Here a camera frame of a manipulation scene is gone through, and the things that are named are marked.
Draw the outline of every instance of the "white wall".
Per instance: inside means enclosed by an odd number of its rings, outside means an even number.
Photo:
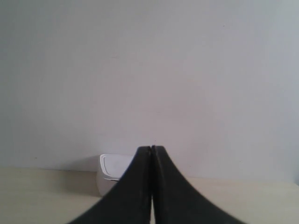
[[[167,147],[190,176],[299,176],[299,2],[1,1],[0,165]]]

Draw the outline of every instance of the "table surface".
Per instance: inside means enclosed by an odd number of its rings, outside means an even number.
[[[94,172],[0,168],[0,223],[65,224],[100,199],[95,177]],[[299,220],[299,186],[294,183],[187,179],[248,224]]]

